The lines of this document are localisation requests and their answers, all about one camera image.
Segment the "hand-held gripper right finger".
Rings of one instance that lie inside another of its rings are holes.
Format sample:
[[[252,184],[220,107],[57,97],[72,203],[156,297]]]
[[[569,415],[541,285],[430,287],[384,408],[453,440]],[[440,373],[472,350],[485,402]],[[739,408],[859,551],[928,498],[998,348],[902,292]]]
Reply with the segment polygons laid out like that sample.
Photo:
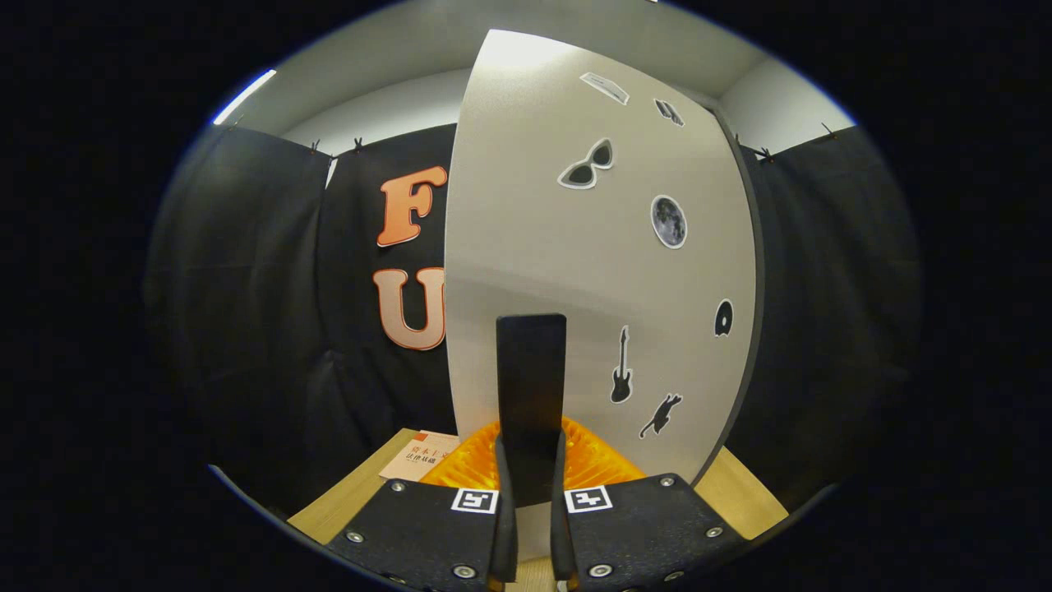
[[[749,543],[677,474],[643,474],[562,420],[550,551],[565,591],[686,591]]]

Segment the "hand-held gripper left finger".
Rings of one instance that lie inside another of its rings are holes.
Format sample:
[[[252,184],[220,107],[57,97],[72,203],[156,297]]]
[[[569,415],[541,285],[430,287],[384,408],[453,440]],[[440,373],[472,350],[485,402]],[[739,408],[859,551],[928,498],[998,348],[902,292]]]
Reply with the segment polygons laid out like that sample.
[[[388,479],[326,548],[402,591],[503,591],[515,580],[515,501],[492,421],[421,479]]]

